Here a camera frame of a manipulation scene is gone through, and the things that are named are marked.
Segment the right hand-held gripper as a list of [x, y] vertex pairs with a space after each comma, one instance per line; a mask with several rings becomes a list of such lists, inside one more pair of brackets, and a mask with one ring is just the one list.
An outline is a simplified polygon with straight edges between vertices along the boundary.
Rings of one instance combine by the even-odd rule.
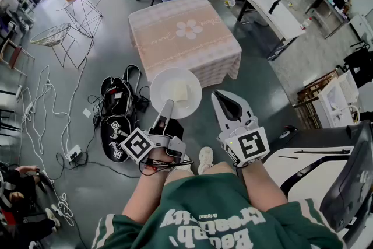
[[266, 132], [257, 117], [253, 117], [248, 102], [225, 90], [215, 90], [211, 100], [222, 130], [218, 140], [235, 167], [243, 168], [263, 159], [269, 153]]

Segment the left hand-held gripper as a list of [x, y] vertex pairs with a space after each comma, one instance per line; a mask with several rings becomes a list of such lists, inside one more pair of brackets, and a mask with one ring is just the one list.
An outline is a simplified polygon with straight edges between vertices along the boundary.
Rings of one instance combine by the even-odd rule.
[[[184, 161], [186, 144], [177, 137], [166, 134], [167, 125], [170, 123], [174, 101], [166, 100], [157, 120], [148, 131], [136, 128], [124, 141], [121, 149], [137, 164], [171, 165]], [[164, 153], [172, 157], [172, 161], [161, 161], [150, 157], [153, 149], [164, 149]]]

